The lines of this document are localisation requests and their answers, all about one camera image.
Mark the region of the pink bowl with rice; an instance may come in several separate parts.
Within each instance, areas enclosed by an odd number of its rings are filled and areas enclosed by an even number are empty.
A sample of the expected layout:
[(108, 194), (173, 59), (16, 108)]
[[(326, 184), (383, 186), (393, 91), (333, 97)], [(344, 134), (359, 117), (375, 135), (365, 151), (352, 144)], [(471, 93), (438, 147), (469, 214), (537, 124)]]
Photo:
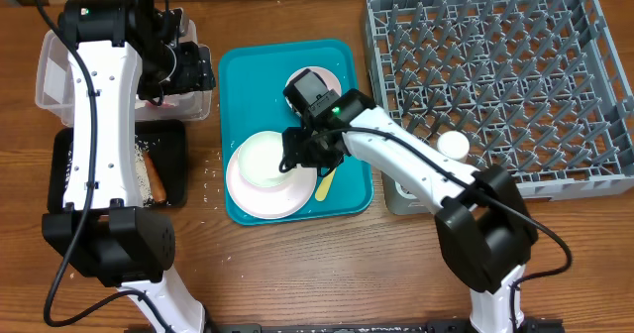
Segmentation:
[(317, 116), (331, 108), (341, 97), (342, 86), (337, 76), (320, 66), (306, 66), (288, 78), (283, 95), (298, 116), (306, 112)]

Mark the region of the yellow plastic spoon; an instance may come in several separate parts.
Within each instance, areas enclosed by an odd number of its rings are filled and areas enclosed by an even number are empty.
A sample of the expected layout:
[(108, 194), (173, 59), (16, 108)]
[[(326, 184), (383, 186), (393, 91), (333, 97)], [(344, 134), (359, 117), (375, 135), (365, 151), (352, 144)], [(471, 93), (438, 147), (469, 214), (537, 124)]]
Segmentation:
[(335, 173), (336, 173), (336, 170), (333, 169), (321, 180), (321, 183), (319, 184), (319, 186), (317, 187), (315, 191), (315, 199), (317, 201), (323, 202), (326, 199), (330, 191), (330, 188), (332, 186)]

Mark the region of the clear plastic bin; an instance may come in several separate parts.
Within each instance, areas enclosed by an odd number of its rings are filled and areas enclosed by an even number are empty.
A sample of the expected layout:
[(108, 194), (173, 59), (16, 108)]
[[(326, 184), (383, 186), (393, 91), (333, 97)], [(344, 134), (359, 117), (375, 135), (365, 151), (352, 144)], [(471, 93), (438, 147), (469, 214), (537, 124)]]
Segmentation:
[[(54, 113), (64, 126), (73, 126), (74, 86), (68, 51), (53, 31), (48, 31), (44, 37), (37, 70), (35, 103)], [(136, 98), (136, 121), (204, 120), (210, 113), (211, 103), (211, 90), (166, 96), (161, 107)]]

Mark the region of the fried sausage stick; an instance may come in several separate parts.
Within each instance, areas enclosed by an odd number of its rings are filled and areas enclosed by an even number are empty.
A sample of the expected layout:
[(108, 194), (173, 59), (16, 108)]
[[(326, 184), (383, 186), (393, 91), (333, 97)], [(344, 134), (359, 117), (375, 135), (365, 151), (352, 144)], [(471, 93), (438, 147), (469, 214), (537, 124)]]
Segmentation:
[(166, 191), (159, 177), (158, 171), (147, 151), (142, 151), (143, 160), (146, 166), (146, 172), (149, 180), (151, 194), (153, 200), (157, 203), (165, 203), (167, 200)]

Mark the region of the black plastic tray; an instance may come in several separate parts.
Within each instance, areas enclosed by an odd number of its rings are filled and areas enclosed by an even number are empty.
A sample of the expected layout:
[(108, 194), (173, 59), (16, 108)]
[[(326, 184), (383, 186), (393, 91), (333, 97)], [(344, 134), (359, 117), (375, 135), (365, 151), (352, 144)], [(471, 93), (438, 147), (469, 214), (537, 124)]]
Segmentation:
[[(178, 120), (138, 122), (136, 145), (149, 153), (166, 194), (165, 202), (151, 198), (143, 189), (144, 206), (148, 208), (182, 207), (187, 200), (188, 150), (184, 124)], [(71, 173), (73, 129), (58, 132), (53, 143), (47, 209), (61, 213), (63, 195)]]

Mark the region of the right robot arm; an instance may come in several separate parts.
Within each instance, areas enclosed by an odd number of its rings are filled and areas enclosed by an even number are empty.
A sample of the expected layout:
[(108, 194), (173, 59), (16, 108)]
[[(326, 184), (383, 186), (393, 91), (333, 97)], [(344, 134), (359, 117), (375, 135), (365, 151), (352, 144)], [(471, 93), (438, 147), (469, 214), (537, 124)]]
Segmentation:
[(538, 235), (509, 172), (439, 153), (370, 97), (357, 89), (339, 94), (309, 68), (288, 80), (283, 95), (301, 124), (282, 134), (280, 170), (314, 167), (326, 176), (351, 157), (391, 177), (433, 214), (443, 259), (470, 290), (472, 330), (518, 331), (517, 289)]

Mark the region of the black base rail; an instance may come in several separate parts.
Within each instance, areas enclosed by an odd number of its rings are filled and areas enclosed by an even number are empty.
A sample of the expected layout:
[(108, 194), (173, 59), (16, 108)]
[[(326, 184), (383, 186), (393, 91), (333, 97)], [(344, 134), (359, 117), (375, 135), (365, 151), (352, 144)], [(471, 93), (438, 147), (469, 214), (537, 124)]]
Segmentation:
[[(153, 328), (141, 326), (125, 329), (125, 333), (150, 333)], [(426, 324), (400, 325), (318, 325), (262, 327), (259, 324), (213, 326), (205, 332), (222, 333), (467, 333), (476, 332), (468, 319), (433, 320)], [(528, 318), (518, 332), (564, 333), (563, 320)]]

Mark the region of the grey dishwasher rack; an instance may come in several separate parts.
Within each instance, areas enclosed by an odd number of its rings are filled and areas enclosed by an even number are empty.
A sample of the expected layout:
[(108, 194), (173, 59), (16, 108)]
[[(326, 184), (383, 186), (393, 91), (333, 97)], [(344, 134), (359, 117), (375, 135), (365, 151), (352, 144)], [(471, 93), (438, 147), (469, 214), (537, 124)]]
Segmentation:
[(470, 142), (528, 199), (633, 186), (633, 92), (599, 0), (366, 0), (373, 97), (406, 131)]

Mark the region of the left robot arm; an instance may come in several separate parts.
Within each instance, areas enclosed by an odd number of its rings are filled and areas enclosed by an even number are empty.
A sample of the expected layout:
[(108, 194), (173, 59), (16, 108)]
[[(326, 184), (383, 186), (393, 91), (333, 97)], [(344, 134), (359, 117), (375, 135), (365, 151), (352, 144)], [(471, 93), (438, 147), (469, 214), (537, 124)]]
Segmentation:
[(71, 169), (45, 240), (63, 268), (129, 297), (158, 332), (210, 332), (213, 321), (175, 265), (170, 219), (144, 204), (136, 173), (135, 104), (207, 92), (210, 52), (186, 38), (179, 9), (154, 0), (69, 0), (52, 32), (73, 80)]

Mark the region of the white paper cup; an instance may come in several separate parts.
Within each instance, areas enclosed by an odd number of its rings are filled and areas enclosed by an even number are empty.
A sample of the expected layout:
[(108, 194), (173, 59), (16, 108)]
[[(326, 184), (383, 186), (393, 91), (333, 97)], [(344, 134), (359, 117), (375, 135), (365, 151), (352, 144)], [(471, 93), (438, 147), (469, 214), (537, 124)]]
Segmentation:
[(471, 144), (463, 133), (448, 131), (438, 138), (436, 148), (442, 155), (452, 160), (465, 163), (470, 153)]

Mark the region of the white round plate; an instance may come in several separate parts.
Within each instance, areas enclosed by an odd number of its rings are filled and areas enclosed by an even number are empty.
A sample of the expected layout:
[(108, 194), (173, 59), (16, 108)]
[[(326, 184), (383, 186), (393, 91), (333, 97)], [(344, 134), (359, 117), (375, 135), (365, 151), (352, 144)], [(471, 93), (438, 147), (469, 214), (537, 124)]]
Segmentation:
[(310, 200), (317, 183), (315, 168), (299, 166), (278, 186), (259, 187), (240, 173), (238, 159), (244, 146), (232, 154), (225, 180), (229, 196), (241, 210), (259, 219), (276, 220), (296, 213)]

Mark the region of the white bowl with food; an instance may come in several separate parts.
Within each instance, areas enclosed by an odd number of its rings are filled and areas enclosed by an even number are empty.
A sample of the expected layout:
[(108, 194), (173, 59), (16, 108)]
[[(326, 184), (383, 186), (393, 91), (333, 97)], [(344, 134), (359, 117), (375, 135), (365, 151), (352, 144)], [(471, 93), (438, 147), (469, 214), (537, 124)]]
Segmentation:
[(262, 131), (248, 137), (239, 151), (238, 164), (242, 177), (257, 187), (270, 188), (282, 184), (290, 176), (281, 172), (282, 135)]

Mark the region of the pile of white rice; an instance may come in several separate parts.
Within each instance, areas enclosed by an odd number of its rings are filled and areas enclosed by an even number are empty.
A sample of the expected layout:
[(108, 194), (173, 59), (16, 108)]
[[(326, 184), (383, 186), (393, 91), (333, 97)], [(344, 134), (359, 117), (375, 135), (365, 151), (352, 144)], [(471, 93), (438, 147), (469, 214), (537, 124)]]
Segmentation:
[(140, 194), (142, 198), (142, 203), (144, 206), (147, 206), (150, 201), (153, 199), (150, 180), (147, 173), (147, 168), (145, 165), (145, 160), (143, 156), (143, 150), (140, 148), (138, 144), (135, 144), (135, 168), (136, 175), (138, 180), (138, 185), (140, 189)]

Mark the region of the teal serving tray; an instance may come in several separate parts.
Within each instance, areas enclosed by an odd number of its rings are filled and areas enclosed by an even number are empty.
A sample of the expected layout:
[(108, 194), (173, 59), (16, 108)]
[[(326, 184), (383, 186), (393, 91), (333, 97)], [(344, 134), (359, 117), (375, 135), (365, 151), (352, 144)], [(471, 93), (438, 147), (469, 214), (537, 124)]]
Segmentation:
[[(223, 169), (251, 135), (283, 132), (300, 125), (282, 94), (289, 79), (305, 67), (322, 67), (339, 81), (339, 93), (358, 86), (353, 54), (339, 40), (319, 40), (234, 49), (219, 63)], [(353, 215), (366, 210), (374, 189), (370, 165), (347, 158), (337, 167), (323, 201), (310, 198), (297, 212), (279, 219), (254, 217), (226, 192), (226, 210), (244, 226), (257, 226)]]

